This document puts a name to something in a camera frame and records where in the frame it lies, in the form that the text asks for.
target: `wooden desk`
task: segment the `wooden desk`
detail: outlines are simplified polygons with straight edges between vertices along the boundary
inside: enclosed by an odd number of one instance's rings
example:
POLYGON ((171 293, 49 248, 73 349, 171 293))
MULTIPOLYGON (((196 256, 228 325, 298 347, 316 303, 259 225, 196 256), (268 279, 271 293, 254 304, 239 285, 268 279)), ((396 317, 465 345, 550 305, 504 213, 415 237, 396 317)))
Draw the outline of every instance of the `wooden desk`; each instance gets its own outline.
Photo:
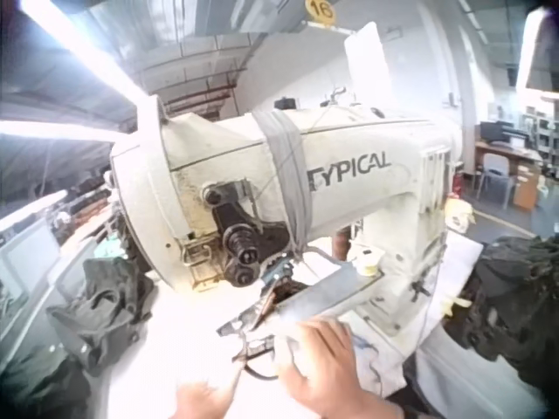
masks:
POLYGON ((542 158, 537 151, 527 150, 522 153, 518 150, 505 147, 495 147, 483 141, 475 143, 475 165, 476 170, 483 166, 483 156, 487 153, 502 155, 508 158, 510 164, 510 175, 516 176, 516 191, 514 192, 514 205, 524 210, 534 209, 538 197, 538 181, 540 178, 540 165, 542 158))

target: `industrial sewing machine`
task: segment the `industrial sewing machine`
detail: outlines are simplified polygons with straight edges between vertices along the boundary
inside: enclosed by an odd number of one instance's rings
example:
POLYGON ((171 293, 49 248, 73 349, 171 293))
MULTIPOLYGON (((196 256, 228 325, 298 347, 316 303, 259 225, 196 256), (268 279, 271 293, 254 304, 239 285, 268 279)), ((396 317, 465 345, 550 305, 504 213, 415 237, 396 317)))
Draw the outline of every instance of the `industrial sewing machine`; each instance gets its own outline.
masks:
MULTIPOLYGON (((283 159, 256 114, 167 120, 156 97, 140 106, 134 140, 112 152, 134 240, 178 291, 264 281, 262 299, 222 334, 352 309, 397 333, 432 291, 427 273, 445 248, 458 139, 429 120, 384 120, 338 106, 275 112, 298 141, 283 159), (294 191, 305 208, 293 204, 294 191), (289 287, 301 245, 348 225, 364 269, 339 263, 316 285, 289 287), (379 251, 380 262, 367 266, 379 251)), ((273 140, 285 146, 286 130, 272 129, 273 140)))

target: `worker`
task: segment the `worker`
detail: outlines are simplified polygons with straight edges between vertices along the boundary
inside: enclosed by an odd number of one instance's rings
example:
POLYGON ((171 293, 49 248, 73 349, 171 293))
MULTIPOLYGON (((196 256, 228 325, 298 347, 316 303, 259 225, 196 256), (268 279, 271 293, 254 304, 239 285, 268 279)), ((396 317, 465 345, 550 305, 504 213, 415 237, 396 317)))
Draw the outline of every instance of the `worker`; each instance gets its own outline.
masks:
MULTIPOLYGON (((404 419, 396 404, 363 390, 357 379, 355 352, 349 326, 336 320, 300 323, 285 336, 276 336, 275 364, 280 382, 297 402, 328 419, 404 419), (307 377, 293 364, 286 337, 297 340, 311 362, 307 377)), ((243 365, 225 389, 206 384, 182 386, 172 419, 221 419, 233 401, 243 365)))

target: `black bag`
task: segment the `black bag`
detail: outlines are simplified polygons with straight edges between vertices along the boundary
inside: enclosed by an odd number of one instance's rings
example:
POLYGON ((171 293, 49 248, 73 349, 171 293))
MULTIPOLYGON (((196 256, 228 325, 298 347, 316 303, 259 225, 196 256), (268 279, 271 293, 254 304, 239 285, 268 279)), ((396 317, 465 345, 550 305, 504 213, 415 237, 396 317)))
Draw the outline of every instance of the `black bag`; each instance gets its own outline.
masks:
POLYGON ((35 347, 0 376, 0 416, 80 419, 86 417, 90 394, 76 359, 60 347, 35 347))
POLYGON ((47 315, 66 350, 98 376, 137 341, 154 284, 122 258, 89 259, 83 266, 85 294, 68 306, 47 308, 47 315))

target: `fluorescent light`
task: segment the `fluorescent light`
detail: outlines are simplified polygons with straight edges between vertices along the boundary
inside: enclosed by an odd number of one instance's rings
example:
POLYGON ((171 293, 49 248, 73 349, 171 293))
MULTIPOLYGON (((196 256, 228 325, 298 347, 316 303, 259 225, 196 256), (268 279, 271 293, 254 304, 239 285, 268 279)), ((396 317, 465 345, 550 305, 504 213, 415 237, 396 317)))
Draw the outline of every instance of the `fluorescent light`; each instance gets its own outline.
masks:
POLYGON ((148 95, 114 62, 72 24, 72 21, 49 0, 22 0, 22 10, 66 49, 74 53, 99 79, 134 104, 148 95))
POLYGON ((489 44, 489 41, 487 41, 486 33, 484 31, 478 31, 478 35, 480 35, 480 38, 485 45, 489 44))
POLYGON ((470 5, 468 4, 468 2, 466 0, 458 0, 460 3, 460 6, 462 6, 462 9, 466 12, 466 13, 470 13, 472 11, 472 8, 470 7, 470 5))
POLYGON ((475 14, 473 12, 472 13, 466 13, 466 16, 468 16, 468 19, 470 19, 470 22, 472 22, 472 25, 476 29, 476 31, 479 31, 481 29, 481 26, 480 26, 480 22, 478 22, 478 19, 475 16, 475 14))
POLYGON ((51 205, 54 205, 66 198, 67 195, 68 193, 65 190, 60 190, 54 194, 44 196, 37 201, 33 201, 32 203, 25 205, 22 209, 18 209, 4 218, 0 218, 0 231, 9 229, 12 225, 25 220, 25 218, 31 214, 36 214, 49 208, 51 205))
POLYGON ((547 16, 548 12, 540 7, 531 11, 526 17, 524 24, 524 35, 522 36, 521 60, 518 65, 518 76, 516 78, 516 90, 525 89, 528 85, 528 75, 532 68, 532 59, 534 58, 535 41, 542 25, 542 20, 547 16))
POLYGON ((82 127, 72 124, 50 122, 29 122, 21 120, 0 120, 0 134, 54 140, 82 140, 115 142, 126 140, 127 134, 106 129, 82 127))

